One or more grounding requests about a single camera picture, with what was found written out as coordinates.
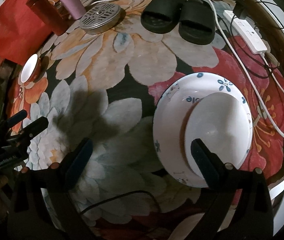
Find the person left hand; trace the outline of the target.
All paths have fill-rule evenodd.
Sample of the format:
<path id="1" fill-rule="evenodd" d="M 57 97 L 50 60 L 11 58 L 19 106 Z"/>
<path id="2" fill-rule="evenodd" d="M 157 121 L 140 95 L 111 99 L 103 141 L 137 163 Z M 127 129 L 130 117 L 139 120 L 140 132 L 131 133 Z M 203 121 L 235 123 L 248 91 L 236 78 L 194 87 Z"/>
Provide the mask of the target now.
<path id="1" fill-rule="evenodd" d="M 21 171 L 13 171 L 13 178 L 0 177 L 0 219 L 28 222 L 50 221 L 42 191 L 40 176 L 46 171 L 56 170 L 60 163 L 52 163 L 47 169 L 32 170 L 25 166 Z"/>

